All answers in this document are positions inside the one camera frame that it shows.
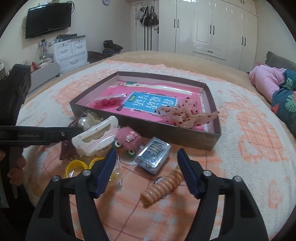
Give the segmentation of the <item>left hand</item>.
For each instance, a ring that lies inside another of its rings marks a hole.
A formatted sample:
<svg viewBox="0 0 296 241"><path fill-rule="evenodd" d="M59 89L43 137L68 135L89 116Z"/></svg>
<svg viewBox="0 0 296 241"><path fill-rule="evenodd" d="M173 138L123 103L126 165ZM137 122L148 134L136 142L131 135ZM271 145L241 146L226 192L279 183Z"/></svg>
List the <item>left hand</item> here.
<svg viewBox="0 0 296 241"><path fill-rule="evenodd" d="M23 157L23 148L9 147L7 150L1 150L1 176L8 177L9 183L20 186L23 184L26 160Z"/></svg>

